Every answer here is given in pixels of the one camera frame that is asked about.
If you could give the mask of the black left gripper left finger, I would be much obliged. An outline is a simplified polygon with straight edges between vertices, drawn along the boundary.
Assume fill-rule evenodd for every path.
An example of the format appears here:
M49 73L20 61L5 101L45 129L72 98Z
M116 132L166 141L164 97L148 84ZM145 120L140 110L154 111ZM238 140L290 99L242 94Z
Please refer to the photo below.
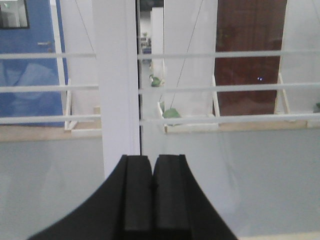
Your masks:
M123 155L85 202L30 239L148 240L152 230L150 161L143 155Z

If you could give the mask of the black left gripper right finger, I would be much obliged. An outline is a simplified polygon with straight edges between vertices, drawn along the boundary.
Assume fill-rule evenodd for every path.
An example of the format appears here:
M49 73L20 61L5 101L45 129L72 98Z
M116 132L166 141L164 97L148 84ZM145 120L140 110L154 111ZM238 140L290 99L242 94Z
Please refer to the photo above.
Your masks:
M196 181L185 155L159 155L154 166L156 240L235 240Z

